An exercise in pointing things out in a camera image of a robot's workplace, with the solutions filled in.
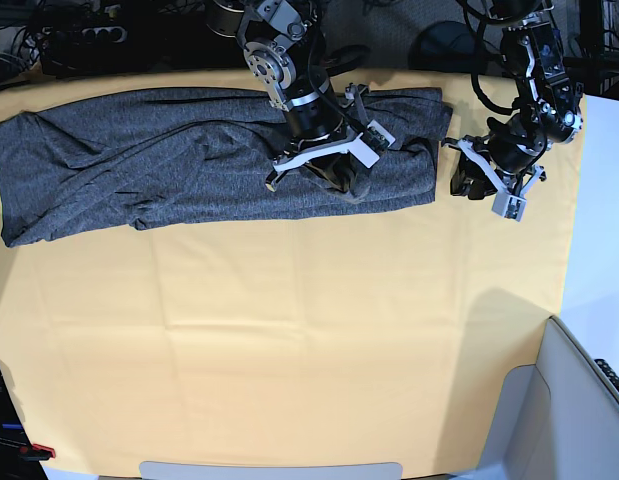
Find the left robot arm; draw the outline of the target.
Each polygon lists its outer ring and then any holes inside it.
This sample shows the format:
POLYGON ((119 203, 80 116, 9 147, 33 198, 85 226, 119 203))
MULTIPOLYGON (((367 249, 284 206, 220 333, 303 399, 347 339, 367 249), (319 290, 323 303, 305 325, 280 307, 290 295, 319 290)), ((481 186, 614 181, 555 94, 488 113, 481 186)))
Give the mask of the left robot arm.
POLYGON ((500 106, 481 88, 478 72, 471 73, 474 94, 492 115, 486 135, 448 141, 460 153, 450 192, 471 200, 498 191, 521 196, 532 179, 545 180, 540 158, 553 145, 571 142, 582 129, 582 86, 565 69, 560 34, 551 20, 552 2, 494 1, 483 10, 466 1, 459 5, 466 22, 478 22, 470 29, 476 57, 486 54, 486 28, 501 28, 499 59, 517 96, 510 106, 500 106))

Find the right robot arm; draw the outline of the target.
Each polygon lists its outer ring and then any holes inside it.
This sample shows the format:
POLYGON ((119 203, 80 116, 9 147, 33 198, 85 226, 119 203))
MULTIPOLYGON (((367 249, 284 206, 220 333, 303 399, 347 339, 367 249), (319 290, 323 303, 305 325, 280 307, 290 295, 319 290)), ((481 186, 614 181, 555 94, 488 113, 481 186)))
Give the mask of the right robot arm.
POLYGON ((365 162, 374 154, 363 103, 368 88, 351 84, 342 97, 335 93, 331 77, 347 68, 322 64, 322 14, 317 1, 204 4, 208 28, 236 40, 248 69, 290 129, 287 145, 272 160, 267 188, 275 191, 288 174, 297 172, 356 204, 368 193, 365 162))

